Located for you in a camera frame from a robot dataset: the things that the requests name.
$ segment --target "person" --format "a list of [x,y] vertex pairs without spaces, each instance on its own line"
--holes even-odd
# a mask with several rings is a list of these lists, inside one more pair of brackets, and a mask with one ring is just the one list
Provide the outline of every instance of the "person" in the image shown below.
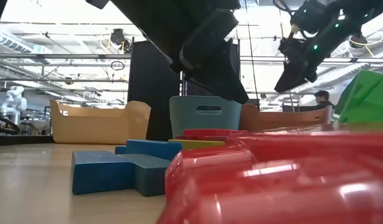
[[329,93],[327,91],[320,90],[315,93],[314,96],[316,97],[317,102],[316,110],[324,109],[327,106],[335,108],[335,105],[333,105],[333,103],[329,100]]

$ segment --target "table surface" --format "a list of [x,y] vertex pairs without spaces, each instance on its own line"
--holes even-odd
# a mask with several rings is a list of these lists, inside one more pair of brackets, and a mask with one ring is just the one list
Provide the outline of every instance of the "table surface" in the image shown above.
[[134,190],[71,193],[73,151],[115,146],[33,144],[0,146],[0,224],[154,223],[164,196]]

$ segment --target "ceiling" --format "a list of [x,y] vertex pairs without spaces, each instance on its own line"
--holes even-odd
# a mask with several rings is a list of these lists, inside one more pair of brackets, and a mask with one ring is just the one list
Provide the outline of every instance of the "ceiling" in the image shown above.
[[[243,61],[241,67],[242,83],[247,91],[255,91],[253,74],[255,74],[256,86],[259,92],[274,92],[273,88],[282,73],[281,54],[277,50],[279,40],[290,31],[290,17],[287,13],[280,13],[271,6],[270,1],[247,1],[247,8],[242,1],[241,9],[235,11],[239,25],[230,34],[240,39],[240,55],[242,58],[251,56],[273,57],[276,62],[257,62],[252,66],[251,62]],[[291,1],[291,6],[298,6],[301,1]],[[32,53],[45,54],[120,54],[120,49],[108,45],[108,39],[113,29],[123,29],[127,38],[135,38],[135,41],[144,40],[141,32],[124,16],[114,4],[99,10],[85,0],[8,0],[6,9],[0,23],[0,34],[12,37],[24,45],[33,49]],[[383,47],[383,14],[364,25],[363,34],[367,37],[370,51]],[[1,53],[18,53],[13,49],[0,44]],[[333,57],[370,57],[366,48],[352,49],[348,42],[342,44],[332,53]],[[66,65],[78,64],[79,67],[49,66],[43,73],[50,73],[48,78],[72,77],[78,79],[122,79],[128,80],[130,60],[121,60],[125,67],[123,70],[114,71],[109,66],[113,60],[49,60],[50,64]],[[32,73],[41,74],[41,67],[32,67],[32,60],[7,60]],[[318,73],[325,74],[339,66],[330,63],[319,67]],[[97,90],[127,90],[127,83],[46,83],[51,88],[83,89],[94,88]],[[343,85],[331,83],[325,88],[344,88]],[[117,99],[126,101],[127,92],[103,92],[97,100],[116,102]]]

